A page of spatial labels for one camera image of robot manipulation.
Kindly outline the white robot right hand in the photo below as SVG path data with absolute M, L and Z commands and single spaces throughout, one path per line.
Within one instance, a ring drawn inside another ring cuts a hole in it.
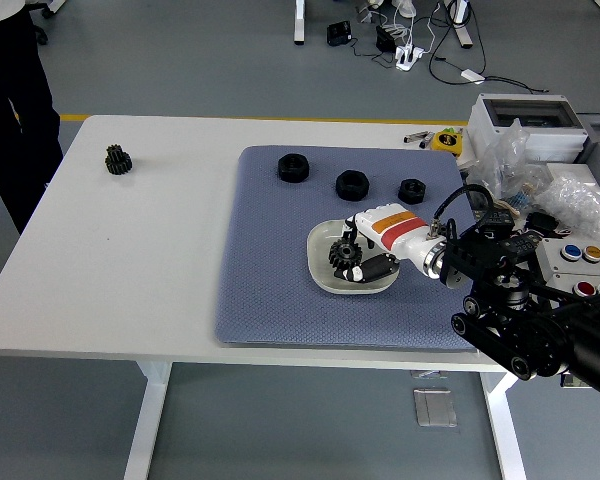
M 437 279 L 443 252 L 444 242 L 430 236 L 424 220 L 392 203 L 346 219 L 342 237 L 330 247 L 329 263 L 335 277 L 353 283 L 371 283 L 396 273 L 402 260 Z

